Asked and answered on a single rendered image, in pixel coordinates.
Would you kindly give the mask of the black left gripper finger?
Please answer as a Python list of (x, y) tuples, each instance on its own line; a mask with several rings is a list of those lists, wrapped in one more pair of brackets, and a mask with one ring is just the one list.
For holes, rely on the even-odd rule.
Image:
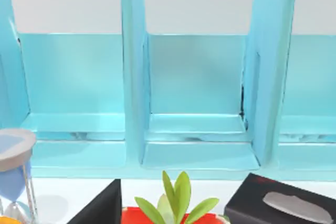
[(121, 179), (114, 179), (67, 224), (121, 224)]

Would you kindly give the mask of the green plant in red pot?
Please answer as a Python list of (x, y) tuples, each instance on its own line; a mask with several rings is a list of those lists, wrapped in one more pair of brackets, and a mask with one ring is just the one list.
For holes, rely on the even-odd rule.
[(201, 201), (187, 212), (191, 201), (191, 181), (186, 172), (181, 172), (173, 183), (166, 171), (162, 172), (163, 193), (157, 206), (141, 197), (135, 197), (136, 207), (125, 207), (120, 224), (231, 224), (225, 215), (210, 211), (219, 203), (218, 198)]

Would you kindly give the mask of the orange round object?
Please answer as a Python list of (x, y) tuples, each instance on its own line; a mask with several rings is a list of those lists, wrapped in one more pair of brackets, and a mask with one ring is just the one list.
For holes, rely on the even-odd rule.
[(21, 224), (21, 222), (7, 216), (0, 216), (0, 224)]

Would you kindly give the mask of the blue sand hourglass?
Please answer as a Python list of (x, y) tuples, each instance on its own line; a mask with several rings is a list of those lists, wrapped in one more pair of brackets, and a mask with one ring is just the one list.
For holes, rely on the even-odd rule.
[(39, 224), (30, 165), (35, 143), (29, 130), (0, 130), (0, 216), (21, 224)]

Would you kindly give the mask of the light blue rack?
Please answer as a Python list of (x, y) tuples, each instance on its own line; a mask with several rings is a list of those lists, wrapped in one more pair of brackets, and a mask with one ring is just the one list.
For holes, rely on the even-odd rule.
[(246, 35), (23, 33), (0, 0), (0, 129), (37, 177), (336, 182), (336, 35), (293, 35), (295, 0), (253, 0)]

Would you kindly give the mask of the black tissue box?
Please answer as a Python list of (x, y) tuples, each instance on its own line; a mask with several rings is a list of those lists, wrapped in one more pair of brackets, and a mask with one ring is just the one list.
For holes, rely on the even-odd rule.
[(231, 224), (336, 224), (336, 200), (250, 173), (224, 214)]

